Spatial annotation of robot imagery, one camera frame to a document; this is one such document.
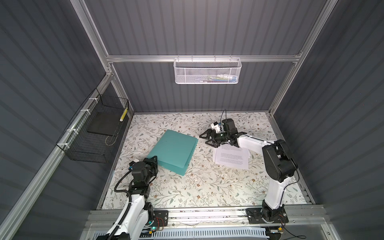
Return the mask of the white paper sheet underneath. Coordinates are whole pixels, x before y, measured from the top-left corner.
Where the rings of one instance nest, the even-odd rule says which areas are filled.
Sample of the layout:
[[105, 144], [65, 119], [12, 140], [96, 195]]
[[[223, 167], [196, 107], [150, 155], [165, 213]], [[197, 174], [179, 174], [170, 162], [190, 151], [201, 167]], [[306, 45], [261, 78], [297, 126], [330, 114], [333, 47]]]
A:
[[212, 150], [212, 153], [213, 153], [213, 162], [215, 163], [216, 162], [216, 153], [217, 153], [217, 149], [213, 149]]

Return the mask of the pens in white basket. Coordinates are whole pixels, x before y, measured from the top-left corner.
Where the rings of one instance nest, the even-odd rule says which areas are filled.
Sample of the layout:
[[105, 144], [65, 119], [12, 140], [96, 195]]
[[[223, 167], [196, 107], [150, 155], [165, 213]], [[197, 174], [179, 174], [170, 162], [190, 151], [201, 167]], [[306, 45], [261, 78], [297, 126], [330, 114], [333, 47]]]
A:
[[201, 83], [237, 84], [238, 76], [235, 76], [235, 75], [202, 76], [200, 78], [197, 78], [197, 81]]

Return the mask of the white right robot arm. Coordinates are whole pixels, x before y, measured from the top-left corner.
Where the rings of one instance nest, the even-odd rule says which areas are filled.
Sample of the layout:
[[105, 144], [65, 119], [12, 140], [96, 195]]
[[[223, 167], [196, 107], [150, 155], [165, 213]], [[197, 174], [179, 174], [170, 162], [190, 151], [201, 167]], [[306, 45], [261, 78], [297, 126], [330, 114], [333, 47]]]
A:
[[214, 122], [199, 135], [206, 145], [218, 148], [227, 144], [251, 150], [263, 156], [266, 172], [270, 177], [267, 195], [262, 202], [259, 216], [265, 223], [283, 222], [286, 216], [283, 196], [286, 188], [294, 184], [292, 178], [298, 170], [287, 143], [284, 140], [261, 140], [246, 132], [239, 132], [233, 119]]

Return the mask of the printed white paper sheet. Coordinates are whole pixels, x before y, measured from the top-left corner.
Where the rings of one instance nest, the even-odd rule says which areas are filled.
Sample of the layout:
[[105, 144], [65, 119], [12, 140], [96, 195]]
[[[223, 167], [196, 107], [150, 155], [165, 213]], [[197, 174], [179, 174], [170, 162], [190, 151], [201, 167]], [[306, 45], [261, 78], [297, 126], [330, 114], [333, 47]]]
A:
[[249, 158], [249, 150], [224, 144], [217, 148], [215, 164], [228, 168], [248, 170]]

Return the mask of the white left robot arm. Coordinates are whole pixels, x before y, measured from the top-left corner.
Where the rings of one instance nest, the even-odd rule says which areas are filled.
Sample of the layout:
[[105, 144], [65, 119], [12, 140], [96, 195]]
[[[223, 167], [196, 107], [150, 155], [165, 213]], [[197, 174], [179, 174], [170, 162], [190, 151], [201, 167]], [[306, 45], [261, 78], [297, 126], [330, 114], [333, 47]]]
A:
[[[127, 195], [127, 202], [110, 230], [105, 235], [97, 237], [98, 240], [137, 240], [143, 229], [153, 224], [155, 213], [148, 197], [150, 184], [156, 179], [157, 174], [157, 156], [130, 163], [129, 171], [114, 187], [114, 192]], [[119, 190], [119, 184], [128, 175], [133, 176], [128, 189]]]

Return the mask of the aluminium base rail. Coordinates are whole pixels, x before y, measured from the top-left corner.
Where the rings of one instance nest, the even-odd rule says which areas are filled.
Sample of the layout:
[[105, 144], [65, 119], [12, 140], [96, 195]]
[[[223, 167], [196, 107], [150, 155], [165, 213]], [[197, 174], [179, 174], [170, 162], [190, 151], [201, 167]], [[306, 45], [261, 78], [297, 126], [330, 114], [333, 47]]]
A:
[[[168, 215], [159, 218], [155, 227], [166, 229], [209, 228], [209, 227], [242, 227], [242, 226], [278, 226], [280, 221], [266, 223], [257, 220], [251, 224], [246, 207], [212, 207], [212, 208], [173, 208], [166, 209]], [[330, 222], [325, 208], [322, 205], [288, 205], [285, 206], [289, 222], [287, 227], [295, 225], [323, 225]], [[85, 230], [108, 231], [120, 215], [121, 210], [91, 211], [85, 223]]]

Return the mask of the black pad in basket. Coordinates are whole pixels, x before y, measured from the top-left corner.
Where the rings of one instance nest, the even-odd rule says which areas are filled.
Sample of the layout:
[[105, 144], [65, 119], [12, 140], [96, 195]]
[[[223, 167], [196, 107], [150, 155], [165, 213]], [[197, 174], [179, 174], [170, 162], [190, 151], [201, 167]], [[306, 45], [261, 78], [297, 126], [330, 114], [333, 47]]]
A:
[[87, 128], [91, 134], [112, 137], [117, 135], [120, 129], [120, 115], [98, 112]]

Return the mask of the yellow marker in basket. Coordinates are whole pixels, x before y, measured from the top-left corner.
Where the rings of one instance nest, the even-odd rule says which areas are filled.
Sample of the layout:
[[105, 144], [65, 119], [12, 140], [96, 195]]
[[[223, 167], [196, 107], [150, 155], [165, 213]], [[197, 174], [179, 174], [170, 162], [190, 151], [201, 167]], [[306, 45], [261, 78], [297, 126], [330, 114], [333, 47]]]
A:
[[125, 108], [124, 111], [123, 111], [123, 113], [122, 113], [122, 115], [121, 115], [121, 117], [120, 117], [120, 122], [123, 122], [123, 121], [124, 121], [124, 119], [125, 119], [127, 113], [128, 113], [128, 108]]

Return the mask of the teal file folder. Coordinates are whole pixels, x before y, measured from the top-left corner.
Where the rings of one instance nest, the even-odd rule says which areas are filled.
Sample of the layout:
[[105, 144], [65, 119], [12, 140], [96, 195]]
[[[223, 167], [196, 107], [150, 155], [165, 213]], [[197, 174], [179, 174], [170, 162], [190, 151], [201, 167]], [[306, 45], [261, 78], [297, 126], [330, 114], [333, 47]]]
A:
[[156, 156], [159, 166], [184, 176], [196, 149], [198, 139], [166, 130], [147, 158]]

